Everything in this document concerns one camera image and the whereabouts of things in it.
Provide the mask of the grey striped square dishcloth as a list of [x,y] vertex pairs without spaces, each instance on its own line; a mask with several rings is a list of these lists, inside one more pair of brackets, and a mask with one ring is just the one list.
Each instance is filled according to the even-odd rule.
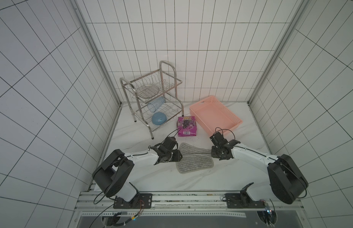
[[198,148],[187,143],[179,147],[182,159],[176,163],[180,174],[196,172],[214,167],[211,150]]

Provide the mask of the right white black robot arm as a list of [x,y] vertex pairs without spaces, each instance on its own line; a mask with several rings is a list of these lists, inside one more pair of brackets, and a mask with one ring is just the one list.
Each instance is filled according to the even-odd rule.
[[240,142],[237,140],[227,141],[213,136],[211,142],[213,158],[238,159],[267,174],[267,180],[260,183],[252,181],[240,191],[249,199],[253,201],[278,199],[285,204],[292,204],[301,198],[301,194],[307,194],[309,184],[290,156],[264,154],[246,146],[239,146]]

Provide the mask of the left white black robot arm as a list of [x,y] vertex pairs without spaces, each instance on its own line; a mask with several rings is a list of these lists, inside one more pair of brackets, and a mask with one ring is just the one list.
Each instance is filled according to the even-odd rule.
[[95,169],[92,178],[105,197],[117,196],[126,202],[132,202],[139,194],[136,187],[131,184],[130,174],[133,169],[179,162],[182,158],[177,148],[161,151],[157,147],[151,147],[146,151],[131,154],[116,149]]

